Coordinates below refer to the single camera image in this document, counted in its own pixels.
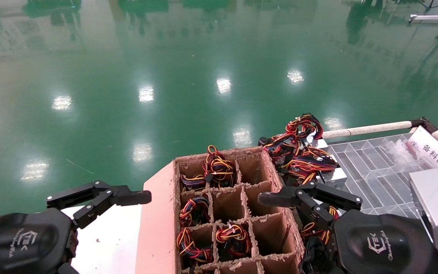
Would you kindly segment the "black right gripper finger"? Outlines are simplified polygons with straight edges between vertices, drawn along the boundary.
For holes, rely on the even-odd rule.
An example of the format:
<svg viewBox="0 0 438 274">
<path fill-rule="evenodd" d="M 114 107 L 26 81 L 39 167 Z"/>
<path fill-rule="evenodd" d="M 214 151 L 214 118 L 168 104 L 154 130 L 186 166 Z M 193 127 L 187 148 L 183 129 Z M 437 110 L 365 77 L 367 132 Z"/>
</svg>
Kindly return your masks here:
<svg viewBox="0 0 438 274">
<path fill-rule="evenodd" d="M 341 210 L 360 210 L 363 200 L 354 194 L 321 183 L 283 186 L 277 193 L 259 194 L 258 203 L 268 207 L 299 207 L 314 210 L 318 201 Z"/>
</svg>

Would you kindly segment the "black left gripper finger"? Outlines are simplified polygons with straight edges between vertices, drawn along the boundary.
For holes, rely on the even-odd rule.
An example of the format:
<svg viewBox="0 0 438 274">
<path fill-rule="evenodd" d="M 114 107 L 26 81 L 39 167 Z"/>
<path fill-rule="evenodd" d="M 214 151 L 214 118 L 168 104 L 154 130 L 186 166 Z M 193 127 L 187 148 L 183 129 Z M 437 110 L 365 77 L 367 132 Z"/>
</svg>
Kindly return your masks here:
<svg viewBox="0 0 438 274">
<path fill-rule="evenodd" d="M 148 204 L 151 200 L 150 191 L 131 191 L 126 185 L 111 186 L 98 180 L 52 194 L 46 199 L 46 206 L 62 210 L 87 202 L 92 208 L 107 210 L 114 205 Z"/>
</svg>

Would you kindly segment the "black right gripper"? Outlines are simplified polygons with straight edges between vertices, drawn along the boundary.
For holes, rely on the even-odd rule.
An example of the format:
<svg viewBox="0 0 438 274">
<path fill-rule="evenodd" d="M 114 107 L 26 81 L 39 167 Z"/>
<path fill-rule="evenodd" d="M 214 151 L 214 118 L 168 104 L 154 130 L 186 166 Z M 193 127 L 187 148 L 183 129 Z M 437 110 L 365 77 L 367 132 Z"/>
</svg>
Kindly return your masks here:
<svg viewBox="0 0 438 274">
<path fill-rule="evenodd" d="M 337 219 L 306 192 L 298 210 L 320 229 L 334 228 L 338 262 L 349 274 L 438 274 L 438 253 L 419 220 L 349 211 Z"/>
</svg>

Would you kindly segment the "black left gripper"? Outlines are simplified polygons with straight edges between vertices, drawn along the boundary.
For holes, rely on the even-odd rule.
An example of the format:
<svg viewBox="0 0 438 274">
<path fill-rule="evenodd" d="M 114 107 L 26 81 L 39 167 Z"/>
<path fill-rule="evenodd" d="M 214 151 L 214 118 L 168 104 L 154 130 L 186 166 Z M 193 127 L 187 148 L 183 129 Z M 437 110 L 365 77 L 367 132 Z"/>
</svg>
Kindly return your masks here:
<svg viewBox="0 0 438 274">
<path fill-rule="evenodd" d="M 76 274 L 76 229 L 110 209 L 112 197 L 112 190 L 100 192 L 74 213 L 73 222 L 57 209 L 0 216 L 0 274 Z"/>
</svg>

